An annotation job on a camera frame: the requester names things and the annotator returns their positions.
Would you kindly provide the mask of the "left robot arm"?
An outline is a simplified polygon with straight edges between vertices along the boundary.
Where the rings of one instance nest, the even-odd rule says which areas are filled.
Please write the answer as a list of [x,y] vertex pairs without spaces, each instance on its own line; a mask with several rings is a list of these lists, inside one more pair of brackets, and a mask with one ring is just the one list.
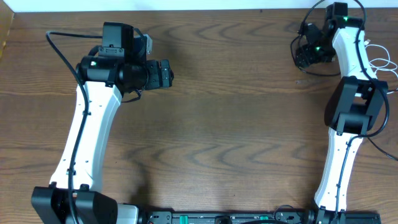
[[149,60],[152,39],[138,28],[105,22],[101,45],[70,67],[76,107],[62,158],[31,204],[44,223],[147,223],[145,211],[101,193],[109,132],[124,95],[170,88],[168,60]]

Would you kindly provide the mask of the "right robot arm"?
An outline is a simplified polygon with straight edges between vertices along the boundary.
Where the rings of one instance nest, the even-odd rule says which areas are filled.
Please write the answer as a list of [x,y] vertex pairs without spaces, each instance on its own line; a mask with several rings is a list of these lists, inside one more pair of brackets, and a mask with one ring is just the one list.
[[295,66],[302,72],[316,63],[338,59],[341,80],[329,99],[324,122],[328,126],[328,152],[313,209],[301,223],[380,223],[376,212],[349,212],[346,193],[356,153],[370,138],[382,107],[388,108],[387,82],[372,71],[364,45],[366,18],[350,17],[345,2],[326,7],[322,29],[303,20],[297,48],[291,48]]

